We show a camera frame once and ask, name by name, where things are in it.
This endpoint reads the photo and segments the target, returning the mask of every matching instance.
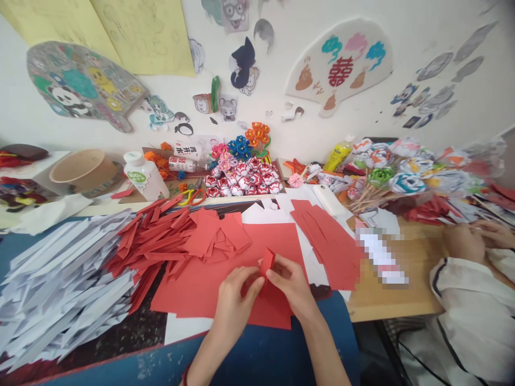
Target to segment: white glue bottle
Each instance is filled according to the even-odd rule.
[[[156,164],[147,161],[141,152],[125,153],[123,159],[127,163],[123,171],[148,202],[168,199],[170,192]]]

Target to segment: chinese character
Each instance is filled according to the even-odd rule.
[[[348,59],[344,59],[340,56],[329,71],[329,84],[332,87],[340,86],[349,77],[353,66],[352,56]]]

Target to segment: panda drawing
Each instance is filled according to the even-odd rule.
[[[81,115],[92,116],[91,111],[66,86],[49,87],[47,90],[56,101],[63,105],[72,117],[78,118]]]

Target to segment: yellow bottle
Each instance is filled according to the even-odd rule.
[[[334,147],[333,152],[323,167],[325,171],[333,172],[334,169],[336,169],[336,166],[347,158],[352,151],[352,141],[354,141],[354,138],[355,136],[349,134],[345,137],[345,141],[341,141]]]

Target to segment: wall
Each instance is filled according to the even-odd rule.
[[[223,91],[238,94],[238,119],[267,122],[272,127],[273,157],[297,157],[300,161],[325,160],[332,146],[346,134],[358,139],[364,135],[413,135],[429,148],[440,150],[448,144],[461,145],[474,139],[486,139],[515,123],[515,5],[506,0],[285,0],[265,2],[262,17],[268,19],[276,34],[270,55],[255,43],[256,64],[261,70],[251,97],[240,94],[230,84],[229,55],[251,40],[258,20],[258,2],[251,0],[250,28],[247,33],[225,35],[222,27],[205,16],[200,0],[183,1],[188,35],[203,44],[206,62],[197,78],[141,76],[152,93],[159,94],[177,112],[190,116],[195,133],[219,133],[230,140],[242,131],[234,123],[213,125],[209,116],[194,109],[192,95],[209,92],[211,79],[219,75]],[[318,117],[315,102],[284,94],[291,69],[304,50],[322,33],[343,20],[363,17],[375,20],[390,37],[394,72],[385,81],[343,101],[336,114]],[[484,55],[479,70],[457,85],[458,104],[439,121],[418,130],[402,125],[411,116],[393,118],[392,97],[414,81],[416,71],[442,52],[456,52],[480,26],[499,20],[472,59]],[[25,67],[27,45],[0,16],[0,143],[29,143],[49,150],[78,150],[99,147],[109,153],[123,154],[148,143],[159,146],[173,141],[171,132],[151,132],[148,116],[135,111],[129,121],[135,131],[122,134],[107,122],[78,120],[55,114],[31,84]],[[427,80],[436,93],[449,84],[459,66],[451,63],[437,78]],[[300,119],[281,123],[284,103],[302,105]],[[274,111],[267,119],[266,110]]]

